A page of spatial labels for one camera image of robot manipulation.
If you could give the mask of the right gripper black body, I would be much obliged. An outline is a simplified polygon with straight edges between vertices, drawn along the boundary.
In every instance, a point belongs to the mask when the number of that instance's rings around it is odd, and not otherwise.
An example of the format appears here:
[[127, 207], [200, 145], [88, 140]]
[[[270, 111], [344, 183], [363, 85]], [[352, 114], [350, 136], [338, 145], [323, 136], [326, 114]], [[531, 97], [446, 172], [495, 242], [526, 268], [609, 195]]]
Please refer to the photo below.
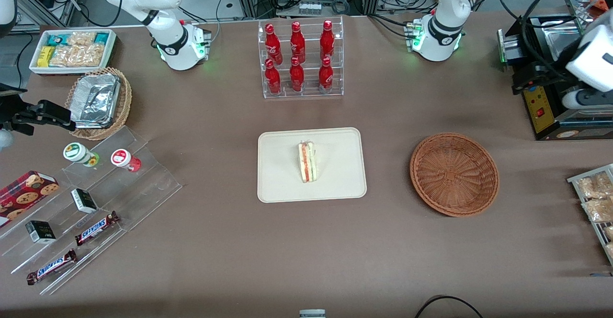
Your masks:
[[34, 127], [28, 124], [34, 105], [24, 102], [20, 95], [9, 95], [0, 98], [1, 128], [18, 132], [26, 136], [33, 136]]

